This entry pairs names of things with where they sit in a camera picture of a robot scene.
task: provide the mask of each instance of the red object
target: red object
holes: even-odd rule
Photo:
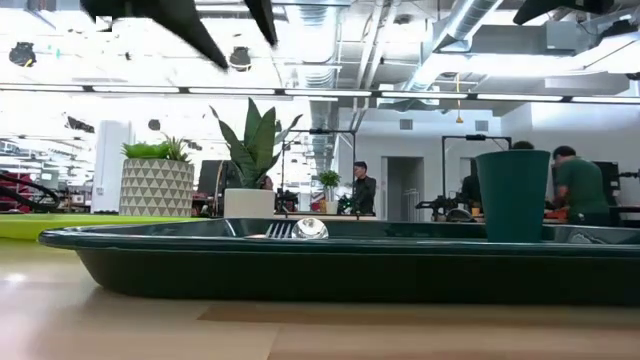
[[[29,183],[32,183],[31,181],[31,177],[29,174],[15,174],[15,173],[5,173],[3,174],[4,176],[10,177],[10,178],[15,178],[15,179],[20,179],[22,181],[26,181]],[[31,194],[32,188],[26,186],[26,185],[22,185],[22,184],[16,184],[10,181],[6,181],[6,180],[0,180],[0,186],[3,186],[9,190],[13,190],[15,192],[17,192],[18,194],[20,194],[21,196],[27,198],[27,199],[32,199],[33,195]],[[8,198],[8,197],[0,197],[0,210],[18,210],[20,212],[23,213],[29,213],[31,212],[31,208],[25,205],[21,205],[19,204],[17,201]]]
[[[558,210],[554,210],[544,214],[545,219],[558,219],[558,220],[567,220],[569,215],[568,208],[562,208]]]

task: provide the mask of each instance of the geometric patterned planter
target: geometric patterned planter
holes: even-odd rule
[[[193,165],[161,159],[126,159],[120,215],[190,217]]]

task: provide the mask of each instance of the ceiling light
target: ceiling light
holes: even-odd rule
[[[285,90],[285,94],[292,96],[352,96],[352,97],[368,97],[371,96],[371,91],[364,90],[306,90],[306,89],[292,89]]]
[[[229,64],[238,72],[246,72],[251,70],[251,57],[249,56],[249,48],[246,46],[236,46],[233,53],[229,57]]]
[[[21,84],[0,84],[0,90],[20,90],[20,91],[84,91],[82,86],[76,85],[21,85]]]
[[[560,101],[557,95],[515,95],[515,94],[478,94],[478,100],[507,100],[507,101]]]
[[[309,101],[327,101],[327,102],[336,102],[339,99],[336,97],[320,97],[320,96],[309,96],[306,99],[302,98],[304,100],[309,100]]]
[[[640,104],[640,97],[574,96],[571,101],[592,104]]]
[[[173,86],[94,86],[96,92],[124,93],[178,93],[180,89]]]
[[[33,43],[18,42],[9,51],[9,61],[20,67],[32,67],[36,63],[36,54],[33,52]]]
[[[273,95],[273,89],[241,89],[241,88],[189,88],[192,94],[220,94],[220,95]]]
[[[463,93],[384,91],[382,97],[411,99],[466,99]]]

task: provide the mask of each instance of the fluorescent light fixture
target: fluorescent light fixture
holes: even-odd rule
[[[335,102],[335,101],[338,101],[339,99],[335,98],[335,97],[334,98],[326,98],[326,97],[310,96],[310,97],[306,98],[305,100]]]
[[[640,104],[640,97],[574,96],[571,101],[593,104]]]
[[[371,91],[366,90],[310,90],[310,89],[293,89],[285,90],[285,94],[291,96],[352,96],[352,97],[368,97]]]
[[[192,94],[220,94],[220,95],[273,95],[273,89],[241,89],[241,88],[189,88]]]
[[[22,85],[22,84],[1,84],[0,90],[20,90],[20,91],[84,91],[82,86],[77,85]]]
[[[248,11],[249,9],[243,5],[228,5],[228,2],[221,2],[219,5],[199,5],[196,3],[196,11],[202,12],[217,12],[217,13],[238,13],[240,11]],[[284,8],[282,6],[273,6],[272,10],[274,15],[284,15]]]
[[[174,86],[94,86],[96,92],[124,92],[124,93],[178,93],[180,89]]]
[[[558,95],[478,94],[478,100],[560,101]]]
[[[464,93],[383,91],[382,97],[410,99],[466,99]]]

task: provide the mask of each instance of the green t-shirt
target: green t-shirt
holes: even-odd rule
[[[569,189],[569,215],[609,212],[598,165],[579,157],[567,160],[558,167],[556,181]]]

